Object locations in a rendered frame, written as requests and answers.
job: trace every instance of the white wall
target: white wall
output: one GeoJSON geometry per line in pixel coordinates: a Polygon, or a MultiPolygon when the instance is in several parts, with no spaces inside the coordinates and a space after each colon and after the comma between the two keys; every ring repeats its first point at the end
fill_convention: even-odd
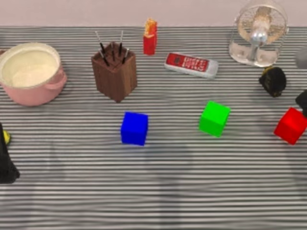
{"type": "MultiPolygon", "coordinates": [[[[290,26],[307,26],[307,0],[276,0],[290,26]]],[[[248,0],[0,0],[0,25],[161,26],[232,25],[248,0]]]]}

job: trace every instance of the wooden knife block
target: wooden knife block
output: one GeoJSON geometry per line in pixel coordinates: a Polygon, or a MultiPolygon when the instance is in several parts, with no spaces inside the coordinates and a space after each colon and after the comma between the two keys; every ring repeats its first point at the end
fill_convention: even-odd
{"type": "Polygon", "coordinates": [[[126,48],[122,48],[119,56],[119,44],[113,42],[113,46],[115,61],[112,58],[110,43],[105,47],[105,56],[109,66],[104,62],[99,52],[92,57],[92,66],[98,91],[120,103],[137,86],[136,58],[135,54],[129,51],[125,63],[122,64],[126,48]]]}

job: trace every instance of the blue cube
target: blue cube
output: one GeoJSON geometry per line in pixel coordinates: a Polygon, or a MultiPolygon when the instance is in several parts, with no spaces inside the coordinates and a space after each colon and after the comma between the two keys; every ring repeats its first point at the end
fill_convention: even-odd
{"type": "Polygon", "coordinates": [[[144,146],[148,130],[148,115],[126,112],[120,134],[123,144],[144,146]]]}

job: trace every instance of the fan base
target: fan base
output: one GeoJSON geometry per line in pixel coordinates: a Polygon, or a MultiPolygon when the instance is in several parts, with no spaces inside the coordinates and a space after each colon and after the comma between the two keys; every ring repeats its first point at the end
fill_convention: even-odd
{"type": "Polygon", "coordinates": [[[258,49],[255,60],[250,60],[251,47],[240,46],[232,42],[229,46],[230,56],[237,62],[250,66],[268,67],[273,65],[278,59],[277,51],[266,51],[258,49]]]}

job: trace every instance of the striped table surface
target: striped table surface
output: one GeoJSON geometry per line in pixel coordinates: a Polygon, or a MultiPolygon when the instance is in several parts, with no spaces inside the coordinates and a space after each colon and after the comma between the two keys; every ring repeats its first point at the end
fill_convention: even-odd
{"type": "Polygon", "coordinates": [[[295,67],[307,28],[290,28],[277,65],[288,77],[279,98],[262,69],[228,54],[231,28],[159,28],[154,56],[143,28],[1,27],[0,47],[43,42],[68,74],[61,95],[22,107],[0,90],[0,121],[21,178],[0,186],[1,230],[306,230],[307,137],[295,146],[273,130],[307,85],[295,67]],[[96,90],[91,56],[118,41],[137,56],[138,87],[121,103],[96,90]],[[220,62],[215,80],[164,68],[168,52],[220,62]],[[198,131],[209,100],[232,111],[222,137],[198,131]],[[122,145],[125,111],[149,115],[145,147],[122,145]]]}

